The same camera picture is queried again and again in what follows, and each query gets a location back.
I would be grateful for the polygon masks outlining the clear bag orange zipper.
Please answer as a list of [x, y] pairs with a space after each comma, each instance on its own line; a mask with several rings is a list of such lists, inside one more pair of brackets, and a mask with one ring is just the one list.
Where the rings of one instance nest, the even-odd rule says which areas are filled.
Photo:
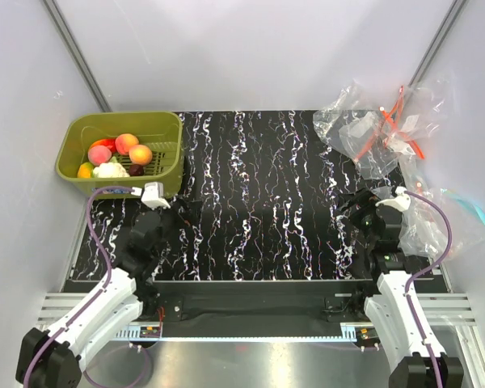
[[386, 125], [384, 146], [424, 160], [420, 142], [441, 128], [452, 107], [447, 82], [437, 80], [428, 85], [401, 86], [394, 106], [389, 111], [382, 110]]

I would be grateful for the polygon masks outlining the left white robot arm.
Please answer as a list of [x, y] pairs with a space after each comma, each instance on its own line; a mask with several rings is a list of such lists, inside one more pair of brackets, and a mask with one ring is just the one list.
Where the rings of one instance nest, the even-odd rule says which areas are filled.
[[200, 207], [198, 200], [179, 196], [162, 210], [141, 213], [96, 286], [49, 328], [34, 327], [23, 337], [16, 381], [25, 387], [75, 387], [118, 331], [160, 313], [153, 279], [163, 252], [200, 215]]

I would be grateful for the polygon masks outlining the orange-red peach top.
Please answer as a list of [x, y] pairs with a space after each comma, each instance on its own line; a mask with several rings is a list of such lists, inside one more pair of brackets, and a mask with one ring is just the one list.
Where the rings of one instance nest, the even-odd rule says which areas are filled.
[[131, 133], [123, 133], [115, 139], [116, 152], [120, 155], [128, 155], [130, 149], [138, 144], [138, 138]]

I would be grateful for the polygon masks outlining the orange peach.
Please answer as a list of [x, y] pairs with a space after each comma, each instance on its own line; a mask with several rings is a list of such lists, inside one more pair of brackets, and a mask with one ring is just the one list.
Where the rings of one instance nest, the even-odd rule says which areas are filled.
[[138, 144], [129, 149], [129, 158], [132, 164], [147, 166], [153, 160], [153, 152], [148, 146]]

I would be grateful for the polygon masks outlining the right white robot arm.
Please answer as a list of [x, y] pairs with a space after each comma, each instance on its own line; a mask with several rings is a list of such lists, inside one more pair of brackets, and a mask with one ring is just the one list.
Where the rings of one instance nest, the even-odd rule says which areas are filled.
[[398, 186], [394, 196], [380, 199], [367, 188], [339, 199], [350, 222], [366, 238], [364, 261], [377, 290], [359, 291], [349, 302], [353, 315], [370, 320], [390, 366], [390, 387], [459, 387], [465, 372], [457, 357], [448, 356], [433, 334], [415, 291], [415, 280], [438, 267], [447, 254], [418, 271], [400, 248], [403, 214], [417, 199], [429, 199]]

